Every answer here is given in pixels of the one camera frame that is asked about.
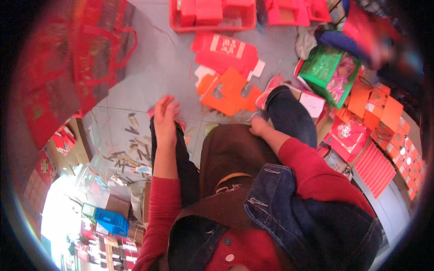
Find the denim jacket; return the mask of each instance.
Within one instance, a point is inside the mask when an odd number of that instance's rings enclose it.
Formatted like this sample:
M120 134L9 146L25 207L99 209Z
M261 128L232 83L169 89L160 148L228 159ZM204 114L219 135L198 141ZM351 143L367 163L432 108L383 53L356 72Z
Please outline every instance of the denim jacket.
M265 164L244 208L297 270L368 270L382 242L377 221L359 207L303 200L296 191L290 168ZM227 227L197 216L176 225L170 234L169 269L203 270Z

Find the gray floor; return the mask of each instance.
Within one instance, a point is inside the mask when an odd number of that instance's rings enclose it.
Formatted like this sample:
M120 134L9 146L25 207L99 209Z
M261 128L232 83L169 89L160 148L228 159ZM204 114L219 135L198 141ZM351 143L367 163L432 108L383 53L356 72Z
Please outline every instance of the gray floor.
M215 113L205 114L206 109L199 102L194 71L195 53L190 50L194 39L192 34L175 33L168 23L168 1L130 1L137 10L133 28L137 31L138 47L126 65L126 78L109 91L109 95L84 117L85 129L92 152L109 155L112 152L126 151L134 160L139 160L135 151L130 151L132 138L147 144L150 150L149 120L146 111L154 106L165 94L174 95L181 103L179 119L187 124L186 138L191 160L199 165L205 130L212 123L244 122L249 114L238 114L233 118L223 118ZM298 62L295 53L296 29L290 27L265 27L258 30L235 33L234 38L257 47L258 56L265 68L260 78L251 82L264 90L272 76L280 72L286 80L293 80L294 68ZM125 131L131 123L128 114L136 113L136 129L139 135ZM100 172L107 177L119 169L105 159L94 161ZM133 180L142 180L140 175L124 171ZM112 187L113 194L129 198L124 186Z

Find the pink shoe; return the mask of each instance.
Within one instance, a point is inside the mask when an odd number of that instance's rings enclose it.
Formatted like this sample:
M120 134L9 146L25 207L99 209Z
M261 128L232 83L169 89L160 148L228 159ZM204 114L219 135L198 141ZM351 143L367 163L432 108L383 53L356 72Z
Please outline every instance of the pink shoe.
M270 92L281 86L284 83L283 76L281 74L277 74L273 78L271 78L270 82L268 82L265 91L256 99L255 105L261 110L265 110L265 102L267 101L268 95Z
M146 112L146 114L148 115L148 118L151 119L155 114L155 110L153 108L151 108ZM182 132L185 132L185 129L187 128L187 125L185 124L185 122L180 121L180 120L175 120L175 122L179 124L179 126L182 129Z

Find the red sleeve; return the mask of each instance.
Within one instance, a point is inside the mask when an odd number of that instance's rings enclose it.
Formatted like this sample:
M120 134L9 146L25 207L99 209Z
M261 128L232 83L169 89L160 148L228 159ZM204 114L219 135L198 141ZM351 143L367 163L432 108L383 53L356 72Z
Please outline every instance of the red sleeve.
M344 175L330 168L314 148L290 138L280 147L278 158L294 171L297 194L302 199L347 202L375 217L365 196Z
M133 271L148 270L151 264L166 252L170 228L180 211L179 180L152 177L148 227Z

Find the red sweater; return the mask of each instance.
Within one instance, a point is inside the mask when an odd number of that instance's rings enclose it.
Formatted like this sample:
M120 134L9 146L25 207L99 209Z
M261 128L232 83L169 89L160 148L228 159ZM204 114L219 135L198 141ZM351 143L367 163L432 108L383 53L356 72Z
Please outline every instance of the red sweater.
M375 217L363 194L345 176L331 169L314 148L290 138L281 146L278 158L294 171L297 194L302 199L347 202ZM149 224L133 271L146 271L155 259L166 252L169 230L180 211L179 180L153 177ZM230 245L223 244L226 238L231 239ZM221 237L206 270L227 270L237 264L243 264L249 270L282 270L273 239L264 230L229 229Z

